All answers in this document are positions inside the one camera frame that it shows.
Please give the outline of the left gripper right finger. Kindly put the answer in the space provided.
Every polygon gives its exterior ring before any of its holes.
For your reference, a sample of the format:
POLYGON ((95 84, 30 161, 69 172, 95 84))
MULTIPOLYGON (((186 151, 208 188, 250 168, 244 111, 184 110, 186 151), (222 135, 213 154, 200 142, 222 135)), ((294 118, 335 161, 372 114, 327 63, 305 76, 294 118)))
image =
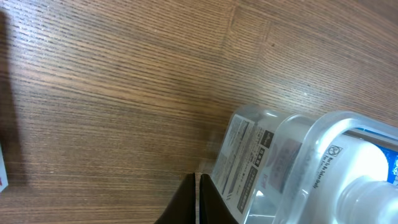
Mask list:
POLYGON ((199 192, 200 224, 238 224, 208 174, 201 175, 199 192))

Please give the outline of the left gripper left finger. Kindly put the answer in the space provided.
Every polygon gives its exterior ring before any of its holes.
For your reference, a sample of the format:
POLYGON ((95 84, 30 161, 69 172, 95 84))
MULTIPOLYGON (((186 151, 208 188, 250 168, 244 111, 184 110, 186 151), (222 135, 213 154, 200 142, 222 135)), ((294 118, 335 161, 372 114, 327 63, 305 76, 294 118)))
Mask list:
POLYGON ((195 224, 196 222, 195 174, 187 174, 155 224, 195 224))

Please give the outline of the white squeeze bottle clear cap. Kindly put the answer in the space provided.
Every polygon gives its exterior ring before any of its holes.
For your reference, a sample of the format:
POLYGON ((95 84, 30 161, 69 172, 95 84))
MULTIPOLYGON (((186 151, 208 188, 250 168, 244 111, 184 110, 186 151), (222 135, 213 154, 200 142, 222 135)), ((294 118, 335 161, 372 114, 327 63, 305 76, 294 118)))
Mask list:
POLYGON ((373 143, 345 134, 325 151, 299 223, 397 224, 397 186, 373 143))

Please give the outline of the white Panadol box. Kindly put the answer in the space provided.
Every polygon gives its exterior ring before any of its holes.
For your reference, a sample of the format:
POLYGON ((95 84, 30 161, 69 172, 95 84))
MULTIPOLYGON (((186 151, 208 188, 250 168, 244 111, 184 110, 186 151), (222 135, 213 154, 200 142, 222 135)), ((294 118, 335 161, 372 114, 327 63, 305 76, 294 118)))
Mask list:
POLYGON ((4 189, 9 185, 7 179, 6 166, 4 162, 4 156, 2 154, 2 149, 0 149, 0 192, 4 191, 4 189))

